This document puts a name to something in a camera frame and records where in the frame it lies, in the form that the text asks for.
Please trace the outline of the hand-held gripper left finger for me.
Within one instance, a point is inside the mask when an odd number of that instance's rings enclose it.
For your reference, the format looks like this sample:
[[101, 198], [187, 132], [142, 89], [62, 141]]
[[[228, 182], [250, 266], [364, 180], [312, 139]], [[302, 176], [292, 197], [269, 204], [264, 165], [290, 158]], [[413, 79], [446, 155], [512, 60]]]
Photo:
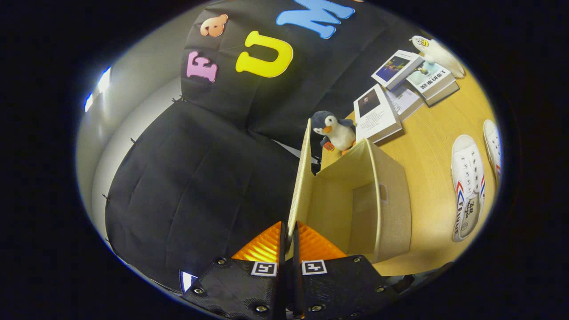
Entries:
[[286, 225], [275, 223], [233, 256], [215, 257], [182, 294], [193, 307], [228, 320], [285, 320], [279, 301]]

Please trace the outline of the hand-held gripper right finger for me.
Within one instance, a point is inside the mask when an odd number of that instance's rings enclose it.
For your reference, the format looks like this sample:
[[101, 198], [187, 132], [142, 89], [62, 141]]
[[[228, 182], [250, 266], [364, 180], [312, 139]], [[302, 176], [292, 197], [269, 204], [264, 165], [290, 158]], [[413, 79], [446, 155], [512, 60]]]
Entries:
[[396, 287], [363, 255], [303, 259], [309, 244], [323, 238], [296, 222], [293, 229], [291, 310], [300, 320], [359, 320], [400, 298]]

